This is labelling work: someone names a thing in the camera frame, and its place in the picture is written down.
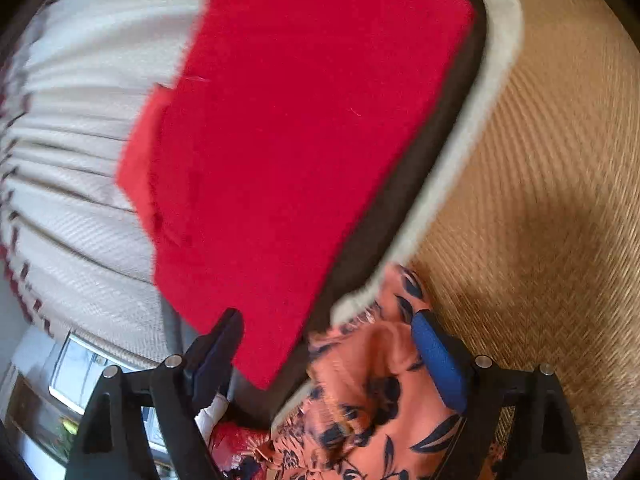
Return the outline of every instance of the orange floral fabric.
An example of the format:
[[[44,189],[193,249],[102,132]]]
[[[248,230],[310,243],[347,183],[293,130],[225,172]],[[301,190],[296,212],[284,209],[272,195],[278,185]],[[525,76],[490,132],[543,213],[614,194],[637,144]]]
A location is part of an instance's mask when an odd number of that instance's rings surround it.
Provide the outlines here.
[[[409,325],[428,308],[415,273],[390,265],[376,301],[350,322],[311,338],[314,389],[260,446],[282,480],[426,480],[461,417],[447,408]],[[493,446],[481,479],[493,478]]]

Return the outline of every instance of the white fabric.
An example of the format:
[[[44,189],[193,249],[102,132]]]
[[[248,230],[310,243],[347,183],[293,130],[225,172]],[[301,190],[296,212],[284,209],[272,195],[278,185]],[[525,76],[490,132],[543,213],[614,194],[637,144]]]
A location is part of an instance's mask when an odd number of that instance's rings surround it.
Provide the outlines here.
[[[49,0],[5,81],[0,171],[13,173],[1,232],[11,247],[17,228],[10,268],[17,279],[28,263],[24,302],[42,302],[39,325],[143,366],[167,354],[152,245],[113,177],[148,90],[178,74],[203,3]]]
[[[225,415],[228,406],[229,401],[226,400],[225,396],[216,394],[211,405],[203,408],[196,415],[196,426],[205,443],[209,443],[213,428],[216,427],[216,424],[219,423],[220,419]]]

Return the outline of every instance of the metal bolt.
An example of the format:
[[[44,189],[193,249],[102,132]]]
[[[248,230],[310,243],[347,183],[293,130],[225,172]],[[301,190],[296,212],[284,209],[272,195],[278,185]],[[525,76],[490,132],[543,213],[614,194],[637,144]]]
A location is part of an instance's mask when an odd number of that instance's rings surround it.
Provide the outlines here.
[[[476,366],[479,368],[491,368],[494,361],[488,355],[479,355],[476,357]]]
[[[120,367],[118,367],[116,365],[110,365],[110,366],[107,366],[102,371],[102,374],[107,379],[111,379],[112,377],[115,377],[118,374],[119,371],[120,371]]]
[[[554,368],[552,367],[552,365],[550,365],[548,363],[542,363],[540,365],[540,371],[545,375],[553,375],[554,374]]]
[[[180,366],[182,363],[182,357],[178,354],[170,355],[167,359],[164,360],[164,366],[167,368],[175,368]]]

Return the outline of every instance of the leaf pattern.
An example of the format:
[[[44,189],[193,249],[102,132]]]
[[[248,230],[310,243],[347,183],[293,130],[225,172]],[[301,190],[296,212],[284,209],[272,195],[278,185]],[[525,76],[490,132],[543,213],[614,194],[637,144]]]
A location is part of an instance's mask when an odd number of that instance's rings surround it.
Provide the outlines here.
[[[358,447],[367,447],[369,445],[369,440],[373,436],[373,432],[376,430],[376,427],[371,424],[366,430],[362,433],[359,433],[353,439],[353,443]]]
[[[309,397],[311,397],[312,400],[318,400],[320,397],[322,397],[323,393],[324,391],[322,390],[322,386],[317,384],[309,393]]]
[[[374,301],[373,304],[369,307],[370,311],[378,316],[380,319],[385,319],[385,316],[382,312],[382,307],[377,301]]]
[[[416,453],[436,453],[438,451],[446,449],[450,443],[451,437],[443,442],[439,442],[438,444],[434,444],[434,442],[440,440],[443,436],[449,433],[449,431],[451,431],[455,427],[459,420],[460,416],[457,413],[451,415],[435,430],[431,431],[428,436],[418,442],[418,444],[414,444],[413,446],[411,446],[411,451],[414,451]]]
[[[358,472],[355,469],[346,469],[342,473],[342,480],[354,480],[358,476]]]
[[[422,287],[420,286],[418,277],[412,270],[409,270],[405,267],[403,267],[402,270],[404,272],[404,276],[402,277],[402,286],[404,287],[404,290],[406,290],[414,298],[422,300],[424,298],[424,293],[422,292]]]
[[[305,447],[304,435],[305,425],[300,417],[297,417],[295,421],[282,430],[283,437],[290,438],[292,441],[297,442],[302,449]]]
[[[344,437],[340,424],[335,423],[320,435],[318,442],[324,449],[332,450],[340,447]]]
[[[405,323],[411,323],[411,320],[414,318],[414,308],[411,306],[411,303],[409,303],[407,298],[403,298],[402,296],[398,296],[397,294],[396,298],[398,299],[398,303],[400,305],[402,320]]]
[[[300,467],[300,462],[296,453],[289,449],[285,449],[282,457],[282,465],[285,469],[295,469]]]
[[[385,444],[385,476],[387,476],[393,469],[395,454],[394,441],[387,435]]]
[[[361,406],[350,406],[348,404],[341,404],[340,409],[344,413],[347,420],[356,420],[358,418],[358,410],[361,410]]]

